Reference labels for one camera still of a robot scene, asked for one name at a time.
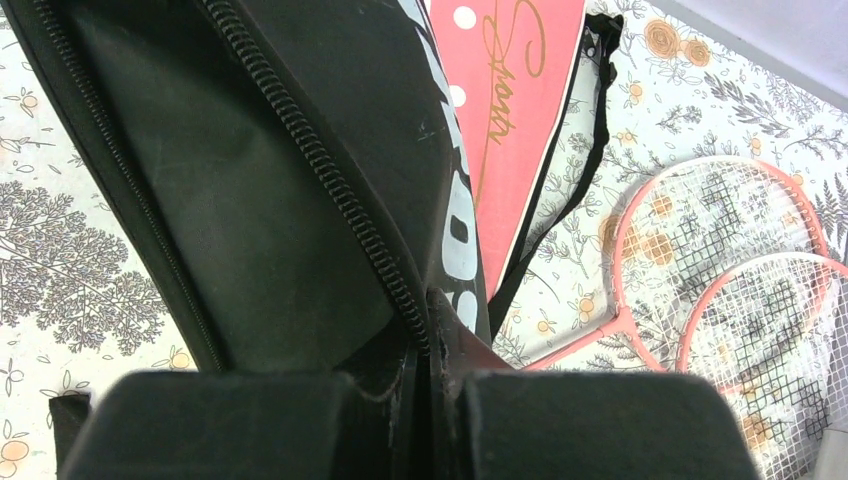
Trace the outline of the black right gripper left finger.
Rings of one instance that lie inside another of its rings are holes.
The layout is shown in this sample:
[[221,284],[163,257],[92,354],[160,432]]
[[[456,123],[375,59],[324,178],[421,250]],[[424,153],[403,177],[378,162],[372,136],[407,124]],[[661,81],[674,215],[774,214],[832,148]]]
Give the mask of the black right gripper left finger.
[[84,421],[63,479],[404,479],[391,397],[344,373],[137,372]]

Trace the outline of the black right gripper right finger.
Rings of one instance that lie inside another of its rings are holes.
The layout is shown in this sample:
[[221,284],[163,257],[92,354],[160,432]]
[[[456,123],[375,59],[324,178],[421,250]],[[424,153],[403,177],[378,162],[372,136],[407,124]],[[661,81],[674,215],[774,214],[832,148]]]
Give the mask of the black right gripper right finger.
[[521,372],[427,294],[436,479],[753,479],[728,406],[678,374]]

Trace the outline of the black Crossway racket bag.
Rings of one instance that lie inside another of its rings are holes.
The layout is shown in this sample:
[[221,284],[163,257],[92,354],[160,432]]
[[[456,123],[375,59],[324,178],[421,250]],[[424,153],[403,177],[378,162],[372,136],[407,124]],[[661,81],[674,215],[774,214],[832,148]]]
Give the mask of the black Crossway racket bag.
[[1,323],[216,371],[332,370],[426,297],[492,340],[467,154],[421,1],[5,1],[121,225],[1,185]]

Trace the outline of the floral table mat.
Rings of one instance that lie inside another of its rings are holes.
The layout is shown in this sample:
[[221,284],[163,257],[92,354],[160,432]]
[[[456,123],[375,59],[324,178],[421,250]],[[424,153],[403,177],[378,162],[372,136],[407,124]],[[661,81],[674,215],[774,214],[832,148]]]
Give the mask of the floral table mat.
[[[592,70],[581,63],[532,217],[541,246],[495,338],[524,365],[611,305],[601,271],[627,188],[661,167],[738,154],[783,169],[819,209],[831,252],[845,256],[847,112],[672,16],[656,1],[592,1],[622,14],[611,141],[573,219],[554,223],[592,138]],[[192,371],[148,272],[36,82],[8,21],[1,24],[1,266],[23,298],[1,316],[1,475],[52,479],[52,398],[103,395],[135,370]]]

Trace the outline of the pink racket white grip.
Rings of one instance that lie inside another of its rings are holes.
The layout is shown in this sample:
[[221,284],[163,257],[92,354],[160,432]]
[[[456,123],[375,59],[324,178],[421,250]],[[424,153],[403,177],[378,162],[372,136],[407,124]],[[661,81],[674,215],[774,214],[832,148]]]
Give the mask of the pink racket white grip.
[[762,479],[821,479],[847,429],[847,268],[784,252],[728,270],[701,295],[678,371],[726,400]]
[[640,187],[620,216],[609,278],[614,314],[529,363],[554,365],[604,338],[667,371],[701,295],[727,270],[783,252],[828,254],[813,204],[779,168],[719,155],[670,166]]

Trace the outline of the pink racket bag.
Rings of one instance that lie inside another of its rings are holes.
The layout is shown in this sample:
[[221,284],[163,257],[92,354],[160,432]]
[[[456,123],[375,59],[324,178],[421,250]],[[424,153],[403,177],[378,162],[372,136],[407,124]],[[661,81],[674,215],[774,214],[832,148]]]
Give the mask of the pink racket bag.
[[468,155],[492,297],[507,275],[562,120],[586,4],[440,0],[425,6]]

